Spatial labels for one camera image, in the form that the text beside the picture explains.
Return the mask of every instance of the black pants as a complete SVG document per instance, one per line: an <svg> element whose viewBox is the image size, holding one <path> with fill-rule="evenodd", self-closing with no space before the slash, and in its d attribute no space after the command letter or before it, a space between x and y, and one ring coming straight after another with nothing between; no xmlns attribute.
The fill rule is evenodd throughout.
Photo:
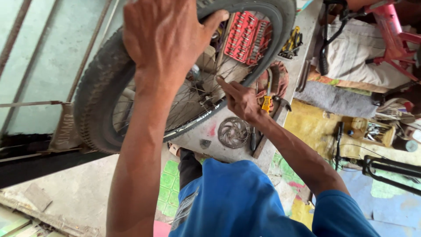
<svg viewBox="0 0 421 237"><path fill-rule="evenodd" d="M202 164L195 158L193 151L180 148L180 190L191 181L202 176Z"/></svg>

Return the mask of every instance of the red tool box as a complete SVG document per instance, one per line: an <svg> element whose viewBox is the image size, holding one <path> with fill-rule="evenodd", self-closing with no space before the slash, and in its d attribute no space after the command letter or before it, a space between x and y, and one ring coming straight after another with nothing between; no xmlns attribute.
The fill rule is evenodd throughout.
<svg viewBox="0 0 421 237"><path fill-rule="evenodd" d="M271 26L248 11L237 12L229 30L224 53L247 65L256 64L270 41Z"/></svg>

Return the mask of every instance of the bicycle wheel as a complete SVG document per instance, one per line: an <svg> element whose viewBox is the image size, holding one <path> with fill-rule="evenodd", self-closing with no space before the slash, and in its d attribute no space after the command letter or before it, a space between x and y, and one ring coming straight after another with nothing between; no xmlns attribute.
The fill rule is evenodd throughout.
<svg viewBox="0 0 421 237"><path fill-rule="evenodd" d="M195 65L197 71L186 77L173 101L164 142L191 130L226 105L224 92L215 80L217 76L249 86L266 70L289 37L296 3L295 0L197 1L200 20L218 9L230 13L248 12L268 22L264 30L267 41L257 49L260 56L253 63L240 62L239 58L224 53L222 43L220 50L217 50L218 42L215 47L209 47L199 57ZM90 147L105 153L119 153L132 113L134 73L135 64L124 48L120 29L94 57L75 97L75 124L82 140Z"/></svg>

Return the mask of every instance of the gray mat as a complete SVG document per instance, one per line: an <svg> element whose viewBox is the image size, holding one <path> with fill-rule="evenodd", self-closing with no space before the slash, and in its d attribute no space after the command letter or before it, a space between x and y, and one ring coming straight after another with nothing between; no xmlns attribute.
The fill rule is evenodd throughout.
<svg viewBox="0 0 421 237"><path fill-rule="evenodd" d="M308 81L303 92L294 98L303 100L326 111L350 117L372 118L377 106L370 96L357 94L316 81Z"/></svg>

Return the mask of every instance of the pink bicycle frame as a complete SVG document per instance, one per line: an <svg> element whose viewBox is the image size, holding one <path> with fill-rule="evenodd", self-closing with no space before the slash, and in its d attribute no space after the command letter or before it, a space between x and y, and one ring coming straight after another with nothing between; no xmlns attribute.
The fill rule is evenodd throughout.
<svg viewBox="0 0 421 237"><path fill-rule="evenodd" d="M420 44L421 35L402 31L394 4L395 0L383 0L364 7L365 13L373 13L386 44L384 55L373 60L376 64L387 62L411 80L418 82L418 78L406 71L410 64L415 63L412 58L416 53L409 49L407 42Z"/></svg>

